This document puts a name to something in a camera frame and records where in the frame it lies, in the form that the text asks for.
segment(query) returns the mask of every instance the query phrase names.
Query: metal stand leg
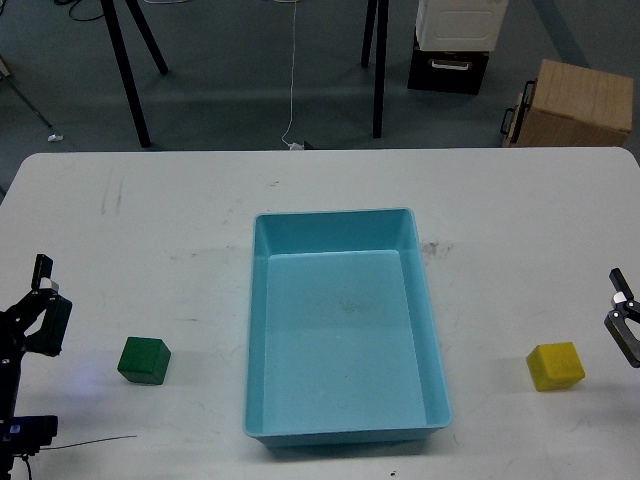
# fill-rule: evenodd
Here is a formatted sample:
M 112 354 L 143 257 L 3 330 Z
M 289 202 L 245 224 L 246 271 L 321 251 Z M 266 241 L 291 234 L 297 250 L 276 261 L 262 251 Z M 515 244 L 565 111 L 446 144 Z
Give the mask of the metal stand leg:
M 387 24 L 389 22 L 389 0 L 369 0 L 367 5 L 367 19 L 364 27 L 362 42 L 362 57 L 360 64 L 363 68 L 369 66 L 371 44 L 373 42 L 373 27 L 378 10 L 378 38 L 376 43 L 376 79 L 373 94 L 373 138 L 382 137 L 382 110 L 384 106 L 384 76 L 387 59 Z
M 126 2 L 129 10 L 131 11 L 131 16 L 135 20 L 136 25 L 138 25 L 138 30 L 140 30 L 142 38 L 144 38 L 144 41 L 147 44 L 147 48 L 149 49 L 149 52 L 151 52 L 153 60 L 156 62 L 158 70 L 161 74 L 165 75 L 169 71 L 169 68 L 164 62 L 164 58 L 162 58 L 162 53 L 160 53 L 158 44 L 156 43 L 155 38 L 153 38 L 153 34 L 151 33 L 151 29 L 147 24 L 147 20 L 144 18 L 142 10 L 140 10 L 138 0 L 126 0 Z
M 158 70 L 160 70 L 160 73 L 162 74 L 167 73 L 167 65 L 162 58 L 160 49 L 151 34 L 151 30 L 147 25 L 137 0 L 126 1 L 129 6 L 129 10 L 131 10 L 131 15 L 138 25 L 140 33 L 142 34 L 147 47 L 156 62 Z M 111 44 L 113 45 L 113 51 L 116 55 L 118 68 L 120 69 L 120 76 L 122 77 L 124 91 L 127 94 L 127 100 L 129 101 L 129 108 L 131 109 L 131 115 L 133 116 L 133 123 L 135 124 L 136 131 L 138 132 L 138 140 L 140 141 L 140 146 L 142 148 L 147 148 L 151 145 L 151 139 L 149 138 L 147 124 L 144 120 L 144 114 L 142 113 L 142 106 L 140 105 L 140 98 L 138 97 L 138 90 L 136 89 L 133 72 L 131 71 L 131 64 L 129 63 L 127 50 L 124 45 L 124 40 L 122 39 L 122 31 L 120 30 L 120 24 L 118 23 L 116 9 L 113 5 L 113 0 L 100 0 L 100 3 L 102 4 L 104 18 L 107 23 L 107 29 L 109 30 L 109 36 L 111 37 Z
M 5 82 L 7 82 L 7 85 L 9 85 L 9 87 L 11 87 L 11 90 L 13 90 L 13 91 L 16 93 L 16 95 L 18 95 L 18 97 L 20 97 L 20 100 L 22 100 L 24 103 L 26 103 L 26 104 L 27 104 L 27 107 L 29 107 L 29 108 L 31 109 L 31 111 L 32 111 L 33 113 L 35 113 L 35 114 L 38 116 L 38 118 L 39 118 L 40 120 L 42 120 L 42 123 L 44 123 L 48 128 L 53 128 L 53 127 L 52 127 L 52 125 L 49 123 L 49 121 L 48 121 L 46 118 L 44 118 L 44 115 L 42 115 L 42 114 L 38 111 L 38 109 L 37 109 L 36 107 L 34 107 L 34 106 L 33 106 L 33 104 L 32 104 L 32 103 L 27 99 L 27 97 L 25 97 L 25 96 L 22 94 L 22 92 L 21 92 L 20 90 L 18 90 L 18 87 L 16 87 L 16 86 L 13 84 L 13 82 L 11 82 L 11 81 L 7 78 L 7 76 L 6 76 L 4 73 L 2 73 L 1 71 L 0 71 L 0 78 L 2 78 Z
M 371 55 L 371 43 L 373 42 L 373 27 L 376 23 L 376 8 L 378 0 L 369 0 L 367 4 L 367 19 L 364 24 L 364 40 L 362 41 L 362 57 L 360 65 L 362 68 L 369 66 L 369 57 Z
M 387 24 L 389 0 L 378 1 L 378 41 L 376 44 L 376 82 L 373 94 L 373 138 L 382 137 L 382 109 L 384 104 L 384 75 L 387 61 Z

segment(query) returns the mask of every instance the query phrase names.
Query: wire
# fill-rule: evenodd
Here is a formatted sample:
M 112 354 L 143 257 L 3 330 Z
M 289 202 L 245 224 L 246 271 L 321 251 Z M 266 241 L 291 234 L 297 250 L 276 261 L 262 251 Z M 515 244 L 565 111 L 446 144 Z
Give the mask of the wire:
M 33 477 L 31 476 L 31 464 L 29 464 L 29 455 L 21 455 L 20 458 L 24 463 L 27 464 L 27 471 L 29 472 L 29 480 L 33 480 Z
M 72 443 L 71 445 L 62 445 L 61 447 L 43 447 L 40 450 L 62 450 L 63 448 L 79 447 L 80 445 L 89 445 L 90 443 L 108 442 L 111 440 L 121 440 L 123 438 L 136 438 L 137 435 L 124 435 L 122 437 L 101 438 L 100 440 L 90 440 L 88 442 Z
M 296 14 L 298 12 L 298 0 L 276 0 L 278 3 L 293 3 L 293 53 L 291 56 L 291 89 L 289 94 L 289 126 L 287 127 L 287 131 L 281 137 L 281 140 L 287 145 L 289 148 L 293 147 L 292 143 L 288 143 L 284 137 L 289 134 L 289 130 L 291 130 L 291 124 L 293 123 L 293 79 L 294 72 L 296 68 Z
M 53 0 L 53 3 L 59 6 L 65 6 L 65 5 L 71 5 L 71 8 L 69 9 L 69 11 L 67 12 L 69 15 L 69 18 L 72 20 L 75 20 L 76 22 L 93 22 L 94 20 L 99 20 L 102 17 L 104 17 L 104 13 L 100 14 L 100 15 L 96 15 L 95 17 L 89 17 L 89 18 L 79 18 L 73 15 L 73 10 L 80 4 L 80 2 L 82 2 L 82 0 Z
M 170 5 L 172 3 L 187 3 L 191 0 L 144 0 L 145 3 L 151 3 L 152 5 Z

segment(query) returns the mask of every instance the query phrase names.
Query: green cube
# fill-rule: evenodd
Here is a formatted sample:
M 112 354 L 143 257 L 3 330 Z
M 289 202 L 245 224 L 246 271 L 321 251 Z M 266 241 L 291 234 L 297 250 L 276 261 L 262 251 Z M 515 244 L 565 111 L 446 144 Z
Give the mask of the green cube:
M 130 382 L 162 385 L 171 352 L 159 338 L 129 337 L 118 371 Z

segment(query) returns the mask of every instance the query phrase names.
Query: yellow cube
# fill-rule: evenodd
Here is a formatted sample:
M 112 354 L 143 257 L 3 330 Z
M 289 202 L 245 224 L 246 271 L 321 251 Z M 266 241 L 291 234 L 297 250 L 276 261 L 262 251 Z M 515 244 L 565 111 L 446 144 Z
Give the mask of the yellow cube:
M 584 369 L 572 342 L 538 345 L 527 357 L 536 390 L 570 388 L 584 378 Z

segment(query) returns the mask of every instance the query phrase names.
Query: box handle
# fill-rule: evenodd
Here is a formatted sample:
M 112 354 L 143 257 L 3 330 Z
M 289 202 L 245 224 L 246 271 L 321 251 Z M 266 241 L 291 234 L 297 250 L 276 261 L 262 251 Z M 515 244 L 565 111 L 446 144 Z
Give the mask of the box handle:
M 518 111 L 518 118 L 516 118 L 516 125 L 513 129 L 513 137 L 511 140 L 512 143 L 516 143 L 520 138 L 520 130 L 522 129 L 522 122 L 524 121 L 525 110 L 531 108 L 531 97 L 533 97 L 533 93 L 529 97 L 529 94 L 528 94 L 529 87 L 535 84 L 536 84 L 535 80 L 529 80 L 527 83 L 524 84 L 524 91 L 522 92 L 522 104 L 520 105 L 520 110 Z
M 433 68 L 440 68 L 443 70 L 459 70 L 467 71 L 473 65 L 471 62 L 454 62 L 451 60 L 429 60 L 429 65 Z
M 513 114 L 516 113 L 514 108 L 507 108 L 504 111 L 504 116 L 502 117 L 502 124 L 500 125 L 500 133 L 503 134 L 505 137 L 507 135 L 509 135 L 509 127 L 505 128 L 504 127 L 504 121 L 507 119 L 507 114 L 511 112 L 511 118 L 509 119 L 509 126 L 511 126 L 511 122 L 513 121 Z

